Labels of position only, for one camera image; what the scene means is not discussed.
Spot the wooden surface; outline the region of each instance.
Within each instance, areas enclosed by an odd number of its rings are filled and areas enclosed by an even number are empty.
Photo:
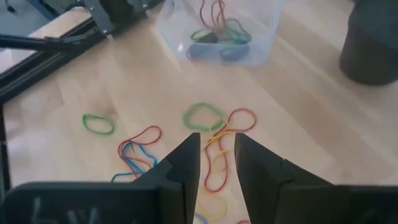
[[[13,185],[109,181],[128,171],[118,144],[151,124],[164,135],[147,149],[161,159],[191,133],[181,114],[200,101],[227,113],[254,110],[259,122],[250,137],[330,182],[398,184],[397,84],[362,86],[338,67],[352,7],[346,0],[290,1],[269,60],[255,68],[179,62],[152,26],[154,19],[102,42],[4,105]],[[53,24],[61,29],[75,17],[70,15]],[[88,133],[81,124],[84,113],[112,117],[115,134]],[[241,115],[235,124],[249,121]],[[233,138],[225,144],[233,148]],[[233,165],[233,155],[228,157]],[[220,193],[228,212],[218,223],[247,218],[235,167],[229,172]],[[221,179],[213,176],[212,184]],[[220,211],[213,198],[198,199]]]

